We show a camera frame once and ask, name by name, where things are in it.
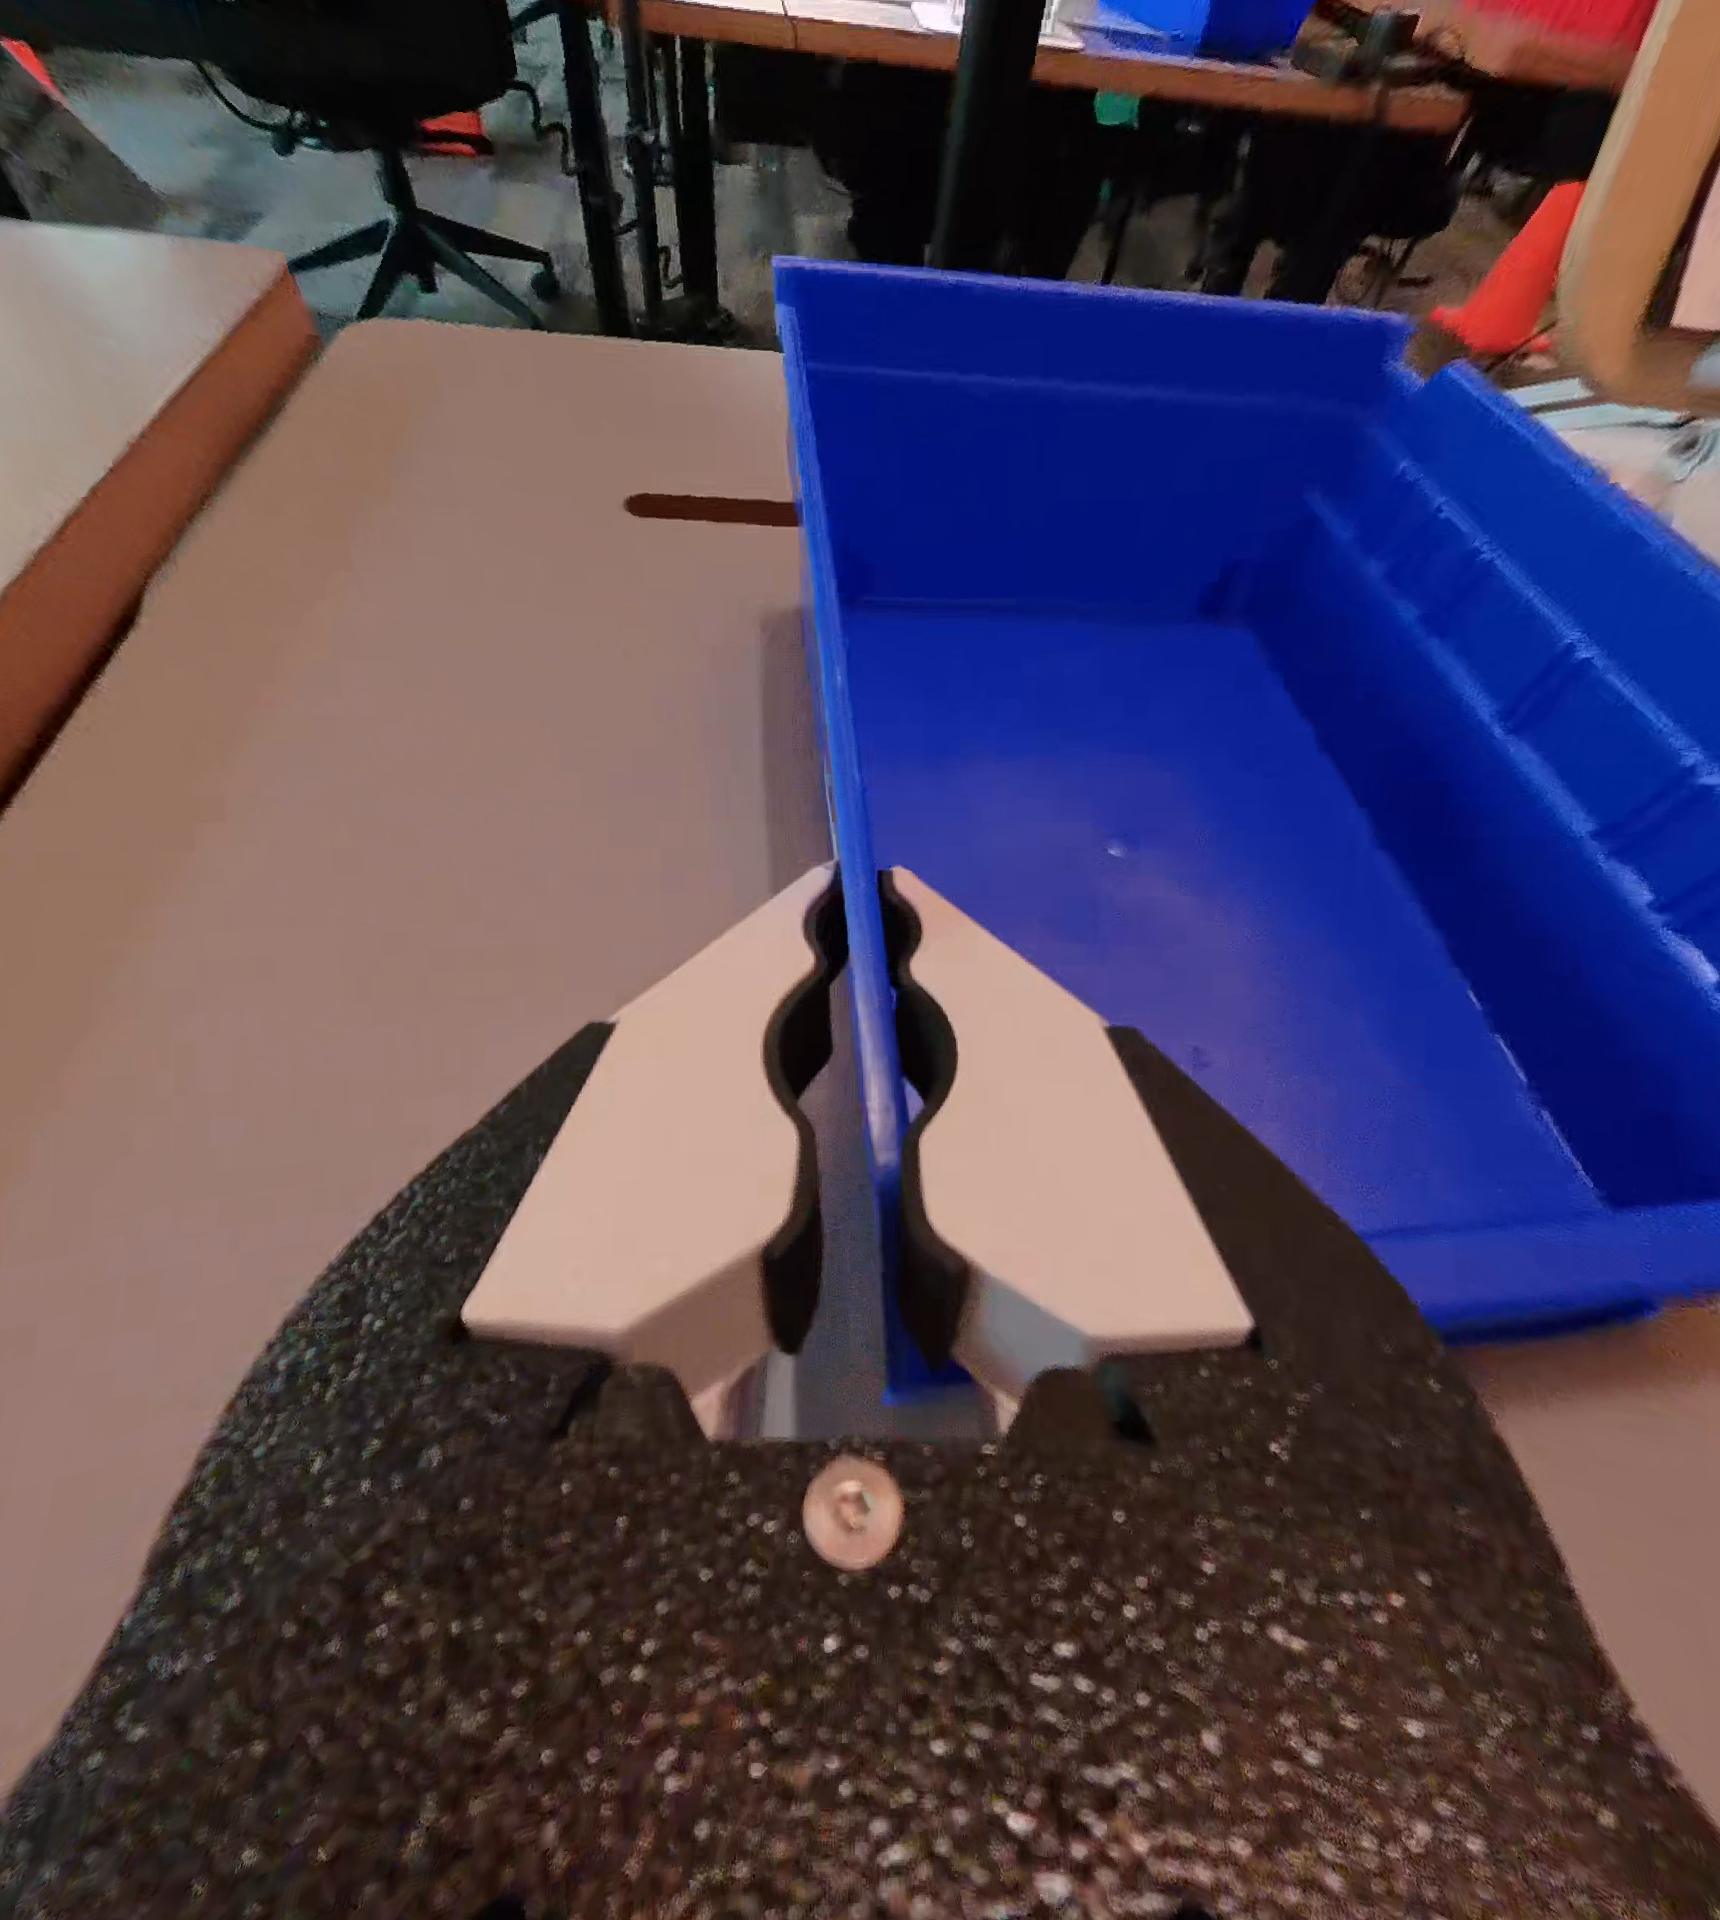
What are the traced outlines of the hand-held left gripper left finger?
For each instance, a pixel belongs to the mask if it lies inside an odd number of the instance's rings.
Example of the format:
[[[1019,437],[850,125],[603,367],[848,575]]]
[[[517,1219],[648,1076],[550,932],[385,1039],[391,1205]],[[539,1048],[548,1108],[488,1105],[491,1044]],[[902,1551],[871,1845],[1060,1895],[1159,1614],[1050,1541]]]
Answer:
[[[803,1097],[834,1056],[839,866],[815,866],[635,997],[468,1295],[483,1342],[671,1377],[706,1439],[799,1357],[824,1272]]]

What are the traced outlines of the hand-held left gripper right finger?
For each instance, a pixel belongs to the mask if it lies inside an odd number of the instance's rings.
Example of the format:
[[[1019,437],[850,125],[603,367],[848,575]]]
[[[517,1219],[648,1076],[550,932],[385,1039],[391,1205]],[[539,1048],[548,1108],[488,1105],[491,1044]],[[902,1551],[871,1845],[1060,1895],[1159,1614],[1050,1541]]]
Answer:
[[[1013,1429],[1044,1377],[1253,1342],[1117,1029],[909,869],[878,873],[886,1286],[912,1363]]]

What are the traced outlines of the blue plastic bin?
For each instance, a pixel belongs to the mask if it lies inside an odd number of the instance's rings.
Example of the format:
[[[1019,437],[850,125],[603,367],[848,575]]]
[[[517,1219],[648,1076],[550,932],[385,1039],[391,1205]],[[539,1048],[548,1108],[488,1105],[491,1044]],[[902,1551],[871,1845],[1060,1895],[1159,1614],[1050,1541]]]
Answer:
[[[1452,1341],[1720,1297],[1720,568],[1398,317],[783,258],[875,1191],[878,877]]]

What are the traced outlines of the grey table with brown edge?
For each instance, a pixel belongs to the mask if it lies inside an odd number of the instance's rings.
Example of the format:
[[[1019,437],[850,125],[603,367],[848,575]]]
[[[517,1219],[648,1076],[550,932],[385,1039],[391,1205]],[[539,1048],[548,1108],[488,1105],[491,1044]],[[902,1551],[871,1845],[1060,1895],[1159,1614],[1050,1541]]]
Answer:
[[[279,253],[0,218],[0,812],[319,354]]]

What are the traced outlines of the orange traffic cone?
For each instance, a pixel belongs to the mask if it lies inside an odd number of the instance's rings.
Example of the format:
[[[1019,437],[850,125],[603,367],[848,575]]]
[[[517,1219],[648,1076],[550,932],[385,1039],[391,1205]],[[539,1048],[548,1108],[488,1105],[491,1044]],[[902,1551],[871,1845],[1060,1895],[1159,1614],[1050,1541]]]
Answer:
[[[1452,349],[1492,365],[1544,347],[1543,325],[1553,313],[1585,195],[1582,180],[1551,186],[1473,292],[1434,306],[1428,326]]]

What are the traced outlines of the black pole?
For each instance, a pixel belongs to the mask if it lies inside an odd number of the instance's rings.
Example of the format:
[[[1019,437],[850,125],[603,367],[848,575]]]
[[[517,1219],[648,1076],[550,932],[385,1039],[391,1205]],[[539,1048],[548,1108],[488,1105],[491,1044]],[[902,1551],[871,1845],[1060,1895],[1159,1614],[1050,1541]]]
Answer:
[[[1013,266],[1028,100],[1047,15],[1047,2],[965,6],[927,245],[927,265],[938,273],[1004,274]]]

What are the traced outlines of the wood-top desk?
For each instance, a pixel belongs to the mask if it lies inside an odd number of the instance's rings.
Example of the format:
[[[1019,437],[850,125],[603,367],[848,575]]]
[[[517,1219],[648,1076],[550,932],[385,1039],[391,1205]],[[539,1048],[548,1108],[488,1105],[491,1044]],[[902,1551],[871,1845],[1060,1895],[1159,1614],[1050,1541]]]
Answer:
[[[954,37],[923,29],[914,6],[898,2],[640,2],[637,18],[652,37],[906,71],[948,74],[960,52]],[[1033,76],[1038,84],[1064,90],[1427,137],[1454,135],[1471,116],[1469,99],[1447,84],[1391,89],[1333,82],[1289,62],[1123,52],[1095,35],[1050,43],[1036,54]]]

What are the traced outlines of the black office chair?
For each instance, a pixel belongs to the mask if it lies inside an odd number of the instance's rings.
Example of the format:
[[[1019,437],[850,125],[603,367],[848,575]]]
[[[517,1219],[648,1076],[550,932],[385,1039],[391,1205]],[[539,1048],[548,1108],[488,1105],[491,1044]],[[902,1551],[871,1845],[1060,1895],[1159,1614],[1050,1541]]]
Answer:
[[[506,2],[195,2],[199,64],[283,114],[262,130],[279,145],[368,154],[387,214],[290,257],[294,277],[375,261],[356,311],[378,320],[406,282],[434,295],[441,277],[465,282],[515,325],[546,331],[532,300],[484,261],[531,266],[542,296],[561,295],[553,257],[417,199],[411,157],[422,128],[475,113],[517,82]]]

